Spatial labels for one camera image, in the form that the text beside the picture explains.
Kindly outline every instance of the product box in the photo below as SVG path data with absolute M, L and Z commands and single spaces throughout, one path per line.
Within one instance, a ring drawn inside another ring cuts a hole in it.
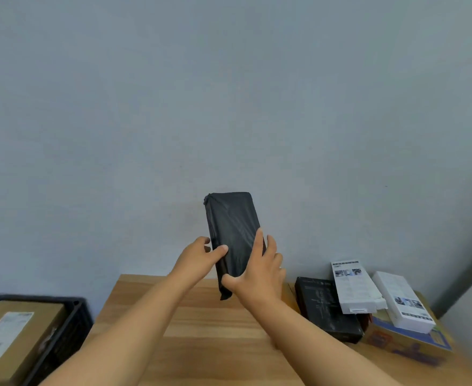
M 17 386 L 64 322 L 62 304 L 0 301 L 0 386 Z
M 434 318 L 425 299 L 420 294 L 417 297 L 421 299 L 422 304 Z M 365 336 L 361 339 L 360 344 L 374 345 L 388 352 L 432 366 L 445 363 L 454 354 L 439 321 L 436 321 L 436 325 L 429 333 L 420 333 L 397 328 L 385 310 L 361 317 Z
M 344 343 L 357 343 L 363 336 L 355 314 L 343 314 L 332 280 L 298 277 L 295 282 L 301 314 L 320 329 Z
M 386 299 L 388 315 L 397 328 L 420 333 L 434 328 L 434 319 L 403 276 L 376 272 L 372 280 Z
M 388 307 L 358 260 L 334 261 L 332 270 L 343 314 L 375 313 Z

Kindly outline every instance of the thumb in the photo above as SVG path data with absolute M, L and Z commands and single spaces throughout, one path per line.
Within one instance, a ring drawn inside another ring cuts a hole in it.
M 217 262 L 222 257 L 224 257 L 229 250 L 227 245 L 220 245 L 213 252 L 210 252 L 209 255 L 213 258 L 213 262 Z
M 224 276 L 222 276 L 222 285 L 231 292 L 234 292 L 237 282 L 238 278 L 234 276 L 231 276 L 229 274 L 225 274 Z

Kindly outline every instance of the black plastic bag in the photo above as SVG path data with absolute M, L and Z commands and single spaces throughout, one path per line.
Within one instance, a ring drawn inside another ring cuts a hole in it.
M 229 246 L 227 254 L 216 263 L 220 300 L 231 298 L 233 293 L 222 285 L 222 276 L 240 276 L 247 267 L 256 231 L 259 229 L 258 215 L 248 192 L 209 194 L 204 198 L 211 245 Z M 263 241 L 263 252 L 266 247 Z

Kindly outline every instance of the wooden table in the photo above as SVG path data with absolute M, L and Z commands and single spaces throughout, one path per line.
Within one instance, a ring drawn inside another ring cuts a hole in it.
M 121 275 L 85 344 L 161 279 Z M 407 386 L 472 386 L 472 365 L 460 354 L 432 368 L 367 344 L 352 347 Z M 342 370 L 350 369 L 342 363 Z M 177 308 L 140 384 L 297 386 L 302 382 L 238 299 L 220 301 L 216 279 L 204 279 Z

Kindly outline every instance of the black package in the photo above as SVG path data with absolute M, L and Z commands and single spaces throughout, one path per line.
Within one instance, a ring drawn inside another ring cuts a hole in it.
M 361 340 L 361 324 L 355 314 L 342 313 L 334 281 L 297 277 L 295 291 L 300 312 L 313 324 L 343 343 Z
M 227 254 L 216 263 L 220 300 L 228 299 L 232 292 L 222 285 L 222 276 L 240 276 L 247 267 L 256 231 L 259 229 L 258 215 L 248 192 L 209 194 L 204 198 L 211 245 L 229 246 Z

